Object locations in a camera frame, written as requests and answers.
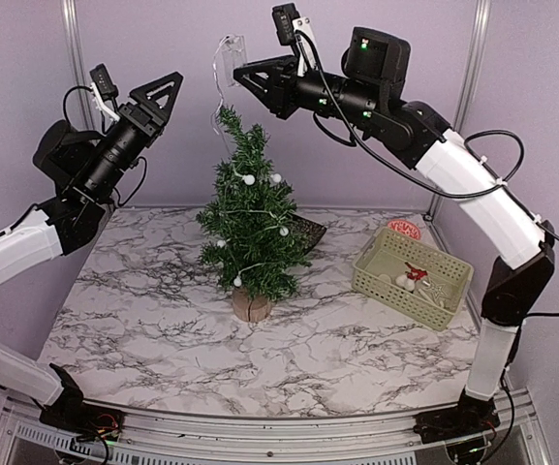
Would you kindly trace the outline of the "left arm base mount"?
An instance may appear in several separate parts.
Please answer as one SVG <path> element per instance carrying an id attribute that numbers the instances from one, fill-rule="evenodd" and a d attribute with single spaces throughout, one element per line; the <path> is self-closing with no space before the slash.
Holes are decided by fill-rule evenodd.
<path id="1" fill-rule="evenodd" d="M 86 435 L 121 431 L 122 411 L 88 404 L 80 387 L 65 369 L 53 363 L 49 367 L 56 373 L 63 390 L 52 404 L 39 404 L 40 422 Z"/>

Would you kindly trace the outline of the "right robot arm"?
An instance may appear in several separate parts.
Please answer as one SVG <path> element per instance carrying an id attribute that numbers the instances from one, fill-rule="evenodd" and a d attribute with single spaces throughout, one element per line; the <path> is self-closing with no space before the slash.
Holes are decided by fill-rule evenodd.
<path id="1" fill-rule="evenodd" d="M 378 140 L 395 158 L 394 171 L 418 173 L 420 187 L 459 203 L 498 250 L 481 304 L 481 333 L 473 365 L 449 425 L 468 434 L 482 423 L 508 366 L 518 333 L 554 272 L 554 235 L 525 212 L 466 140 L 436 110 L 401 94 L 409 44 L 369 28 L 354 29 L 340 75 L 327 73 L 305 31 L 277 30 L 288 55 L 233 71 L 277 117 L 298 109 L 344 122 L 357 144 Z"/>

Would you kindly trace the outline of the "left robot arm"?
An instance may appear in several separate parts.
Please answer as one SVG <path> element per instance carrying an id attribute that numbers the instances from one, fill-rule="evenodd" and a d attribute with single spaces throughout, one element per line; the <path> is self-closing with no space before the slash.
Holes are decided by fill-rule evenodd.
<path id="1" fill-rule="evenodd" d="M 112 192 L 141 152 L 167 127 L 184 77 L 170 73 L 139 86 L 118 104 L 118 89 L 105 65 L 90 72 L 86 86 L 106 132 L 78 130 L 64 116 L 48 128 L 34 166 L 54 184 L 55 195 L 31 204 L 0 231 L 0 285 L 27 269 L 68 256 L 92 242 L 112 204 Z M 90 424 L 91 410 L 65 369 L 41 365 L 0 343 L 0 388 L 22 393 L 72 431 Z"/>

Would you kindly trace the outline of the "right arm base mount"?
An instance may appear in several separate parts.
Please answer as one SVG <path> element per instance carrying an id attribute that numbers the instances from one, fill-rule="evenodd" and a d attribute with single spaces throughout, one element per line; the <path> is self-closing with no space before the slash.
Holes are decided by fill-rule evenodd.
<path id="1" fill-rule="evenodd" d="M 430 444 L 482 433 L 500 424 L 493 397 L 479 400 L 463 389 L 454 406 L 417 414 L 413 431 Z"/>

